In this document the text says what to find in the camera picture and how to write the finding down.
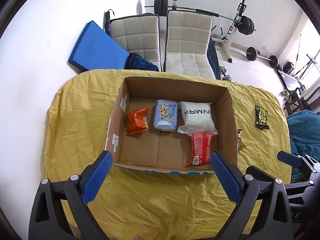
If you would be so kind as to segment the person's hand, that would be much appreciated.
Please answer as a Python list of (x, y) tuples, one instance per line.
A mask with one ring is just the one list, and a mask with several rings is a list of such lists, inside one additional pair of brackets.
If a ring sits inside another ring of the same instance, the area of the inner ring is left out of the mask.
[(131, 240), (144, 240), (144, 239), (139, 235), (135, 235)]

